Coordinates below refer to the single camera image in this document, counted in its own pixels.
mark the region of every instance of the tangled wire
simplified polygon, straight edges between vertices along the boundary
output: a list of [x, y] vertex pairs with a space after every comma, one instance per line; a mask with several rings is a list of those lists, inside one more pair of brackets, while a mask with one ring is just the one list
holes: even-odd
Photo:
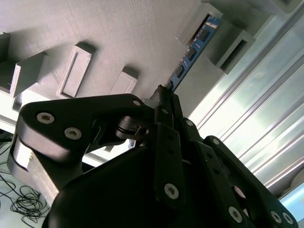
[[[0, 173], [11, 175], [9, 172], [4, 171], [0, 171]], [[26, 222], [26, 219], [34, 223], [38, 223], [39, 218], [45, 218], [45, 214], [49, 208], [47, 206], [47, 202], [45, 201], [45, 199], [43, 199], [41, 193], [37, 192], [29, 186], [21, 186], [19, 188], [19, 191], [16, 191], [16, 184], [10, 180], [4, 179], [1, 175], [0, 181], [4, 182], [10, 188], [8, 192], [0, 192], [0, 197], [4, 196], [11, 201], [12, 205], [10, 207], [10, 210], [12, 212], [21, 214], [21, 221], [23, 223], [25, 223], [31, 228], [34, 228]], [[14, 192], [17, 195], [17, 199], [14, 199], [8, 195], [11, 192]]]

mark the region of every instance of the circuit board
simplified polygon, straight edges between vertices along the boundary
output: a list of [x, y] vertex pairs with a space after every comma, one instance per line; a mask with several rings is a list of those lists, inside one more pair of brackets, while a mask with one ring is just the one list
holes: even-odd
[[169, 78], [166, 87], [174, 92], [186, 74], [189, 72], [195, 61], [203, 52], [218, 27], [220, 26], [221, 19], [208, 15], [204, 21], [203, 26], [196, 34], [193, 42], [190, 44], [186, 54], [181, 59], [180, 63], [175, 68], [173, 74]]

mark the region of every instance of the metal panel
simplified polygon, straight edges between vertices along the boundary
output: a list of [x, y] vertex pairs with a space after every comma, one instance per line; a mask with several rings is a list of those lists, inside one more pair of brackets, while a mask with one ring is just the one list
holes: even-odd
[[200, 121], [198, 108], [192, 114], [202, 137], [219, 137], [269, 188], [304, 168], [303, 13], [302, 6], [245, 71], [219, 81], [226, 88], [203, 100], [209, 109], [200, 109]]

